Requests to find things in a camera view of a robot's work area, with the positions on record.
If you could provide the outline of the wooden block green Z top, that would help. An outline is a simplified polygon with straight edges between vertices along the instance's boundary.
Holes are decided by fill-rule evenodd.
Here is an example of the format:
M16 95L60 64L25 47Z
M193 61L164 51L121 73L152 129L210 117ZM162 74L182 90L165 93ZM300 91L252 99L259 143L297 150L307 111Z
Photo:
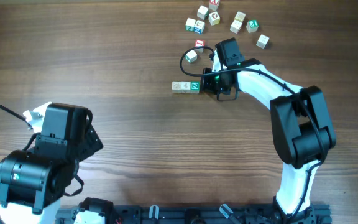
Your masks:
M200 82L191 82L190 83L190 93L199 94L200 93Z

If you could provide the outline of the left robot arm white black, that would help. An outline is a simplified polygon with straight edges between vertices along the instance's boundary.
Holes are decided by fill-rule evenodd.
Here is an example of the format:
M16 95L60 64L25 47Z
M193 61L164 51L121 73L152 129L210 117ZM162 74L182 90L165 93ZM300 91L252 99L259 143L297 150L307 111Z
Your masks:
M25 148L0 162L0 216L4 223L53 223L79 164L103 148L91 110L45 103L23 113L34 134Z

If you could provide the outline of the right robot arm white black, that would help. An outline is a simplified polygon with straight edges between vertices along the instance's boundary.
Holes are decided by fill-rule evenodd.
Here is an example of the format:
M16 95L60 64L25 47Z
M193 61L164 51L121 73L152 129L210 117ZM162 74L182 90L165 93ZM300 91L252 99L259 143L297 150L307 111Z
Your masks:
M213 65L205 68L201 87L219 96L231 89L253 96L270 111L273 145L283 162L275 202L285 223L309 215L313 179L336 145L336 135L323 92L303 88L269 72L260 61L246 60L236 39L215 45Z

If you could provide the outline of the wooden block number 4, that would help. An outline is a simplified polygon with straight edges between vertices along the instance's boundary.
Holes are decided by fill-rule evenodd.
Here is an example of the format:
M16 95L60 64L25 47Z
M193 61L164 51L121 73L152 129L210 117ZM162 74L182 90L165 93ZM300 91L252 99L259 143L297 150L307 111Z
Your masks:
M190 93L191 82L181 82L181 93Z

